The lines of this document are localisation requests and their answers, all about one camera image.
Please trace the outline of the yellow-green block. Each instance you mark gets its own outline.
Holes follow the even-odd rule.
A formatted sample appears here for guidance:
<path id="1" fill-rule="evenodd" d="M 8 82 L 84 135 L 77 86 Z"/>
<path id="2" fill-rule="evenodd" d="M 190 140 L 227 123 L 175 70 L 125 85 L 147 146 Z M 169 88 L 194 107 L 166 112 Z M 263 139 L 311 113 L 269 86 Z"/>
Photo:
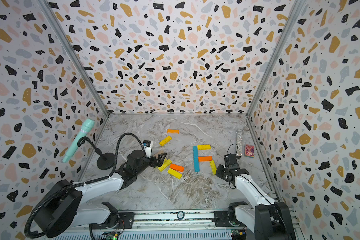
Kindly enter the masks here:
<path id="1" fill-rule="evenodd" d="M 215 164 L 214 161 L 209 161 L 209 163 L 210 163 L 210 167 L 211 167 L 212 173 L 213 173 L 213 175 L 215 175 L 216 172 L 217 172 L 216 164 Z"/>

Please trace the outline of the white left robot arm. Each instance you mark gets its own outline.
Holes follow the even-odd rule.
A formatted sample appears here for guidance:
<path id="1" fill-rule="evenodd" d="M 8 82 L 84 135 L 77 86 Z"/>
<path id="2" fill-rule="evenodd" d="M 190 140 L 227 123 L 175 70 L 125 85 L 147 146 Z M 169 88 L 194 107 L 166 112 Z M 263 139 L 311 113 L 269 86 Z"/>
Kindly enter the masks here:
<path id="1" fill-rule="evenodd" d="M 107 229 L 124 227 L 119 210 L 109 202 L 93 208 L 82 208 L 82 205 L 109 192 L 125 189 L 146 168 L 161 167 L 166 156 L 160 153 L 148 158 L 144 150 L 134 150 L 112 176 L 75 184 L 66 180 L 57 182 L 32 210 L 25 226 L 26 237 L 54 238 L 70 227 L 82 225 L 101 225 Z"/>

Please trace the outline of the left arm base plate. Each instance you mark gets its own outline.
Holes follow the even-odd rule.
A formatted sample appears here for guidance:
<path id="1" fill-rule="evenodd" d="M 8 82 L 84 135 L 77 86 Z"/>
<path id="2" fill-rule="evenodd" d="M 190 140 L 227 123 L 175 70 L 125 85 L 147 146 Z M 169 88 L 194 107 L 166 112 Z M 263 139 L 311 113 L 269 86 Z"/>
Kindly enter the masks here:
<path id="1" fill-rule="evenodd" d="M 134 212 L 111 213 L 104 225 L 107 229 L 131 229 L 135 218 Z"/>

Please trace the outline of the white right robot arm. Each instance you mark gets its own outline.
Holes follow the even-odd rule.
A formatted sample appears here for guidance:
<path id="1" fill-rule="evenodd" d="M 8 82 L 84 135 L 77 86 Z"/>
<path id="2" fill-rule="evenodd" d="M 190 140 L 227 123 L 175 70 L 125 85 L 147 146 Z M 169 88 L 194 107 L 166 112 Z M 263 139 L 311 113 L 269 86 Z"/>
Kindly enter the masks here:
<path id="1" fill-rule="evenodd" d="M 214 212 L 217 227 L 243 228 L 233 239 L 244 239 L 250 230 L 256 240 L 295 240 L 296 234 L 289 207 L 267 195 L 253 180 L 246 169 L 241 169 L 236 154 L 224 155 L 216 176 L 240 191 L 247 201 L 230 203 L 226 211 Z"/>

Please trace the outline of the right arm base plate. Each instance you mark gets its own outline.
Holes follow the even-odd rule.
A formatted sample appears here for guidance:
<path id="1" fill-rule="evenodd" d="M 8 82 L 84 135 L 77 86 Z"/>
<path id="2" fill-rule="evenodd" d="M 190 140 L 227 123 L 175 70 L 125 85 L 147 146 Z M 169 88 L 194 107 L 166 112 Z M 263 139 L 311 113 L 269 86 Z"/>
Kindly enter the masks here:
<path id="1" fill-rule="evenodd" d="M 245 228 L 245 224 L 236 220 L 233 216 L 230 215 L 228 210 L 224 211 L 214 211 L 214 217 L 212 222 L 216 227 L 225 227 L 225 228 Z"/>

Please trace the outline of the yellow block scuffed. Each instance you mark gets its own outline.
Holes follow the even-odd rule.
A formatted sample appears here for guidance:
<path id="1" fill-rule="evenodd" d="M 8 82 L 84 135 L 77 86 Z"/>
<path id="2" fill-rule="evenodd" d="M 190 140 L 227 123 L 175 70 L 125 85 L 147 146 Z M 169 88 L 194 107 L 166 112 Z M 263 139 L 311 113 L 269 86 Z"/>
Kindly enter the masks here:
<path id="1" fill-rule="evenodd" d="M 197 145 L 198 150 L 210 150 L 211 145 Z"/>

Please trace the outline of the teal block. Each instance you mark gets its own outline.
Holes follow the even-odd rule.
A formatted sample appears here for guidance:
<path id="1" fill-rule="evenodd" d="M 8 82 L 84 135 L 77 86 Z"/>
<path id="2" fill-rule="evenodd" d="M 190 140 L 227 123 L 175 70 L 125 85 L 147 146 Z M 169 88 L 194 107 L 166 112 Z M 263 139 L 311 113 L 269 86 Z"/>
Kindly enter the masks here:
<path id="1" fill-rule="evenodd" d="M 194 158 L 194 170 L 195 170 L 195 172 L 200 171 L 200 164 L 199 164 L 199 159 L 198 158 Z"/>
<path id="2" fill-rule="evenodd" d="M 198 147 L 197 146 L 193 146 L 193 158 L 195 161 L 198 161 Z"/>

